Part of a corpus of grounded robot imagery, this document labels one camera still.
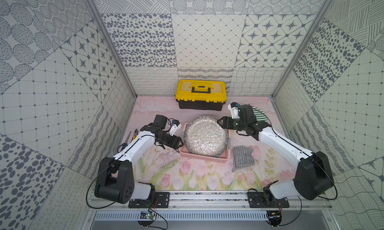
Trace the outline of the green white striped plate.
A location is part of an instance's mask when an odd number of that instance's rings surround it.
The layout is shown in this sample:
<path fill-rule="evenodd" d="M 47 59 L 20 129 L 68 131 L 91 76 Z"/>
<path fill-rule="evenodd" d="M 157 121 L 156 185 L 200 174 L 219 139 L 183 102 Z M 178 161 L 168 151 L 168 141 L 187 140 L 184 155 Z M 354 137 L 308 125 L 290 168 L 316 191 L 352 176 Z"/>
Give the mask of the green white striped plate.
<path fill-rule="evenodd" d="M 270 122 L 268 117 L 265 115 L 265 113 L 259 108 L 253 107 L 253 112 L 255 117 L 257 118 L 257 121 L 265 121 L 266 123 Z"/>

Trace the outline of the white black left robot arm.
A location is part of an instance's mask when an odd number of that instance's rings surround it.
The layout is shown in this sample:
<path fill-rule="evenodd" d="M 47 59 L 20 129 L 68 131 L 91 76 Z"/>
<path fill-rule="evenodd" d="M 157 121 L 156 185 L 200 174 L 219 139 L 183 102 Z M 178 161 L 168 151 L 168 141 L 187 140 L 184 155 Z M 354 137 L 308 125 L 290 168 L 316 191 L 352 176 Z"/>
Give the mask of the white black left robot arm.
<path fill-rule="evenodd" d="M 182 138 L 175 135 L 180 127 L 178 120 L 156 115 L 152 123 L 140 129 L 133 141 L 122 145 L 120 152 L 111 158 L 103 158 L 96 177 L 95 197 L 120 204 L 133 200 L 151 207 L 156 202 L 155 187 L 137 182 L 134 166 L 152 146 L 178 151 L 184 145 Z"/>

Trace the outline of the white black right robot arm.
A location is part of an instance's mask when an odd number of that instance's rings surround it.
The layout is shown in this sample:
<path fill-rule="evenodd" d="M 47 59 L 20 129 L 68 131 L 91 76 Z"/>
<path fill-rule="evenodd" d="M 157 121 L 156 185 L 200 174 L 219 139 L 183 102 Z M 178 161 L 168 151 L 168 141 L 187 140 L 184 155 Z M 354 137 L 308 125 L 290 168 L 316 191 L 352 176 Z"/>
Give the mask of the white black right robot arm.
<path fill-rule="evenodd" d="M 220 118 L 218 125 L 235 130 L 238 135 L 253 137 L 281 154 L 296 169 L 290 180 L 276 181 L 263 188 L 263 197 L 272 202 L 288 197 L 313 200 L 336 186 L 329 159 L 323 152 L 308 150 L 275 131 L 270 120 L 259 120 L 251 105 L 229 104 L 231 116 Z"/>

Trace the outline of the speckled grey ceramic plate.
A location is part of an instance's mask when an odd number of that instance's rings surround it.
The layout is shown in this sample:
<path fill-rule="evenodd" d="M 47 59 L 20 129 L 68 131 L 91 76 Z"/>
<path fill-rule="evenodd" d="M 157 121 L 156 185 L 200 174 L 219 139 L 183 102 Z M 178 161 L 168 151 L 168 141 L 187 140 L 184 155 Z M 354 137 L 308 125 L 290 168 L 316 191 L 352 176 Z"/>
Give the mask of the speckled grey ceramic plate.
<path fill-rule="evenodd" d="M 229 133 L 213 116 L 200 116 L 187 124 L 184 143 L 189 153 L 219 157 L 228 147 Z"/>

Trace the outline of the grey fluffy cloth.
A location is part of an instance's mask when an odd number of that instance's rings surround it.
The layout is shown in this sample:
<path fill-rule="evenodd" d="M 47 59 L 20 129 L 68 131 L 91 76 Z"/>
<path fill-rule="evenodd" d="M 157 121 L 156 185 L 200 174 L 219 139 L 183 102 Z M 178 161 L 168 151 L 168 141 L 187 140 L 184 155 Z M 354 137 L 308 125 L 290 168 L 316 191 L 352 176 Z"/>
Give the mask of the grey fluffy cloth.
<path fill-rule="evenodd" d="M 253 149 L 250 147 L 235 146 L 232 152 L 234 154 L 232 172 L 255 165 L 255 159 L 252 156 Z"/>

